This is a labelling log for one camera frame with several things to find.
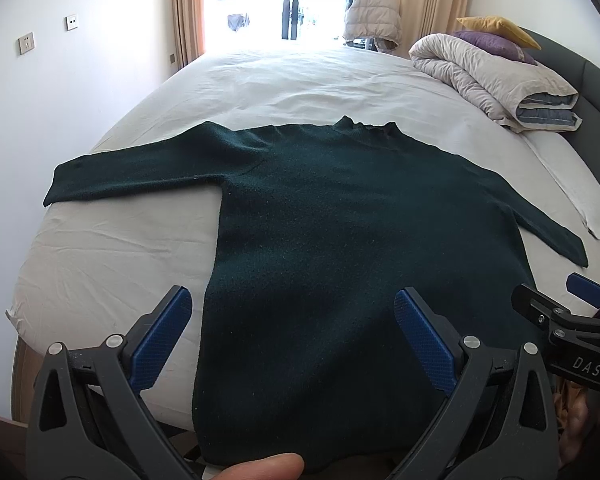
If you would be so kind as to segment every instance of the fitted sheet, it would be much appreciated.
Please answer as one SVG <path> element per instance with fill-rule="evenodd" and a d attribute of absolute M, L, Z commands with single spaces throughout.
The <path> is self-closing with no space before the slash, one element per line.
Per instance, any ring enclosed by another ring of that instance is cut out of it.
<path fill-rule="evenodd" d="M 405 59 L 290 41 L 205 54 L 129 112 L 93 152 L 167 139 L 207 120 L 243 129 L 333 124 L 343 115 L 365 124 L 395 121 L 415 139 L 497 171 L 580 236 L 587 269 L 522 230 L 539 290 L 576 314 L 592 314 L 564 283 L 571 272 L 600 282 L 600 240 L 524 139 Z M 171 285 L 186 286 L 194 301 L 191 320 L 156 385 L 142 397 L 158 420 L 192 428 L 191 393 L 220 203 L 219 187 L 201 186 L 53 204 L 20 270 L 11 322 L 40 353 L 59 340 L 69 348 L 96 346 L 113 332 L 125 333 Z"/>

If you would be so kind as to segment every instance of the electrical socket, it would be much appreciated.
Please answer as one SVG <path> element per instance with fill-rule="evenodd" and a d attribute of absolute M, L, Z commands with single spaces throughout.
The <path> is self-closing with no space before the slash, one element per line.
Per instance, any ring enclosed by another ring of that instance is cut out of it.
<path fill-rule="evenodd" d="M 65 19 L 66 30 L 74 30 L 74 28 L 78 28 L 78 15 L 72 14 L 71 16 L 67 16 Z"/>
<path fill-rule="evenodd" d="M 36 47 L 36 44 L 33 41 L 33 32 L 18 38 L 18 44 L 20 45 L 20 55 L 26 54 L 29 50 L 33 50 Z"/>

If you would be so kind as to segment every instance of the blue gripper pad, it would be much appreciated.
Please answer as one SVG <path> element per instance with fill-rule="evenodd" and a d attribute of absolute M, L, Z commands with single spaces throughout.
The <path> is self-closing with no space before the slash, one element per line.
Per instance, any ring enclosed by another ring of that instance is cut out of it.
<path fill-rule="evenodd" d="M 432 386 L 449 397 L 458 384 L 449 348 L 406 290 L 395 295 L 394 314 Z"/>
<path fill-rule="evenodd" d="M 136 395 L 154 386 L 173 347 L 191 318 L 192 300 L 186 288 L 181 286 L 174 293 L 172 289 L 163 299 L 165 300 L 168 304 L 162 308 L 129 359 L 128 381 Z M 142 323 L 143 317 L 138 320 L 138 323 Z"/>
<path fill-rule="evenodd" d="M 600 285 L 577 272 L 567 278 L 567 290 L 595 308 L 600 308 Z"/>

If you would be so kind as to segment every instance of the human hand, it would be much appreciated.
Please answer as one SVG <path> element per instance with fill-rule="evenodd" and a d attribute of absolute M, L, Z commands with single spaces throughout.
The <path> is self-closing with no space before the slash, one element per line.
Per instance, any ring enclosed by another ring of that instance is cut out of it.
<path fill-rule="evenodd" d="M 304 469 L 300 455 L 285 453 L 225 469 L 214 480 L 298 480 Z"/>

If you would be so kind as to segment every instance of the folded quilt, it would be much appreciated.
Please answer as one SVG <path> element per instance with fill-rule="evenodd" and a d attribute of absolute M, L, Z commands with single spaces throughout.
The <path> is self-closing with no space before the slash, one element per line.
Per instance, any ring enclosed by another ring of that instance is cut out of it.
<path fill-rule="evenodd" d="M 429 34 L 409 52 L 413 66 L 452 86 L 496 123 L 515 132 L 576 130 L 576 89 L 542 64 L 493 56 L 448 34 Z"/>

